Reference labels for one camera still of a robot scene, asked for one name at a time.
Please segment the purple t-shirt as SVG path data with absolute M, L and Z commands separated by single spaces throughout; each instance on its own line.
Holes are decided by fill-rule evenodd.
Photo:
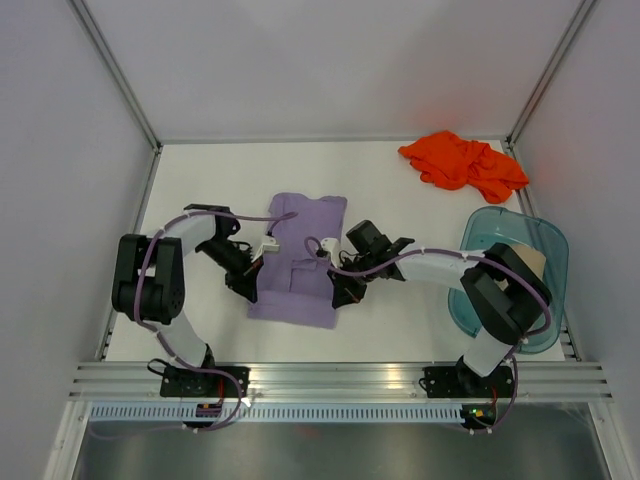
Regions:
M 264 256 L 257 277 L 257 301 L 249 305 L 249 318 L 327 330 L 336 327 L 327 269 L 307 252 L 304 240 L 339 239 L 346 209 L 347 199 L 342 196 L 311 199 L 299 193 L 274 195 L 269 205 L 272 216 L 290 212 L 297 216 L 271 228 L 279 252 Z

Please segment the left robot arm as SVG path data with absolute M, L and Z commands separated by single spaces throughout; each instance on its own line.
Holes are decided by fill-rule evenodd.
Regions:
M 196 334 L 185 311 L 184 258 L 202 253 L 224 271 L 225 286 L 245 300 L 258 300 L 263 253 L 232 237 L 240 219 L 227 206 L 190 204 L 152 236 L 119 240 L 111 301 L 115 311 L 150 332 L 169 362 L 186 368 L 184 385 L 206 396 L 218 384 L 211 347 Z

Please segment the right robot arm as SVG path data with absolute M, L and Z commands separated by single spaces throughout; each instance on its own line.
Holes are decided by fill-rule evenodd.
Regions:
M 418 247 L 408 237 L 390 241 L 369 220 L 349 230 L 347 239 L 349 254 L 336 238 L 320 240 L 315 251 L 327 263 L 335 309 L 359 303 L 377 279 L 435 283 L 466 295 L 480 322 L 456 371 L 469 395 L 487 389 L 508 356 L 550 327 L 550 290 L 508 244 L 475 251 Z

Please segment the orange t-shirt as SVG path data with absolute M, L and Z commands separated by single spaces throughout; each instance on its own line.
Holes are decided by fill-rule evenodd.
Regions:
M 522 167 L 507 154 L 448 130 L 401 146 L 398 154 L 419 172 L 422 182 L 448 191 L 471 186 L 489 204 L 505 203 L 530 183 Z

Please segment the teal plastic bin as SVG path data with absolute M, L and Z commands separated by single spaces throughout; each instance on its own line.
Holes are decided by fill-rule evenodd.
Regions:
M 482 207 L 469 217 L 460 248 L 484 251 L 495 243 L 526 245 L 541 252 L 546 258 L 543 282 L 552 295 L 549 307 L 551 326 L 545 332 L 531 337 L 520 350 L 524 355 L 541 354 L 555 344 L 562 327 L 569 260 L 568 242 L 564 234 L 546 220 L 503 207 Z

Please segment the rolled beige t-shirt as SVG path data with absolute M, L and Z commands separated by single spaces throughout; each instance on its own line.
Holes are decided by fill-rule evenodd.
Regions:
M 540 251 L 523 244 L 512 244 L 512 250 L 528 266 L 528 268 L 540 279 L 543 279 L 546 257 Z

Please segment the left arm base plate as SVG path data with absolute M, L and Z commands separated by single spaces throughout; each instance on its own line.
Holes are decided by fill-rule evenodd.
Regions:
M 246 366 L 221 366 L 219 370 L 224 375 L 197 373 L 154 358 L 146 368 L 161 378 L 160 396 L 163 398 L 237 399 L 238 390 L 232 377 L 237 380 L 243 395 L 249 386 L 250 369 Z

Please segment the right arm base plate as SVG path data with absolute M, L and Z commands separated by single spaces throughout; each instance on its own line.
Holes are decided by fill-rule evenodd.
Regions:
M 514 374 L 509 366 L 499 366 L 486 377 L 462 364 L 428 366 L 423 368 L 418 383 L 432 399 L 509 398 L 515 388 Z

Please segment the aluminium mounting rail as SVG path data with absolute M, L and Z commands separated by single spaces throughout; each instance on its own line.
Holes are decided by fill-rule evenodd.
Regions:
M 419 363 L 253 363 L 248 398 L 266 403 L 426 403 Z M 604 370 L 594 362 L 517 363 L 522 403 L 611 402 Z M 77 366 L 70 401 L 160 400 L 161 377 L 143 362 Z

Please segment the left aluminium frame post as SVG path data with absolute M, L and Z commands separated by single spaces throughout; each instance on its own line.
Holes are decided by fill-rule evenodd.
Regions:
M 67 2 L 70 9 L 79 21 L 82 29 L 87 35 L 89 42 L 97 53 L 106 72 L 116 86 L 122 100 L 134 123 L 139 128 L 146 142 L 154 153 L 161 150 L 162 143 L 154 131 L 141 103 L 128 81 L 125 72 L 121 68 L 116 56 L 109 45 L 99 23 L 97 22 L 88 3 L 84 0 L 69 0 Z

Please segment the aluminium frame post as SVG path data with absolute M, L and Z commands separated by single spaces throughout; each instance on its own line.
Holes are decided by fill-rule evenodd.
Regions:
M 510 151 L 514 150 L 517 141 L 524 133 L 525 128 L 543 101 L 552 82 L 561 70 L 564 61 L 568 58 L 571 49 L 576 44 L 583 29 L 586 27 L 590 17 L 599 4 L 600 1 L 598 0 L 581 0 L 578 3 L 514 125 L 504 139 L 506 147 Z
M 125 72 L 121 68 L 116 56 L 109 45 L 99 23 L 97 22 L 88 3 L 84 0 L 69 0 L 67 2 L 70 9 L 79 21 L 82 29 L 87 35 L 89 42 L 97 53 L 106 72 L 116 86 L 122 100 L 134 123 L 139 128 L 146 142 L 154 153 L 161 150 L 162 143 L 154 131 L 141 103 L 128 81 Z

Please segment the right aluminium frame post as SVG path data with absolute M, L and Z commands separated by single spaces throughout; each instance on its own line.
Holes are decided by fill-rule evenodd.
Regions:
M 510 151 L 514 150 L 517 141 L 524 133 L 525 128 L 543 101 L 552 82 L 561 70 L 564 61 L 568 58 L 571 49 L 576 44 L 583 29 L 586 27 L 590 17 L 599 4 L 600 1 L 598 0 L 581 0 L 578 3 L 514 125 L 504 139 L 506 147 Z

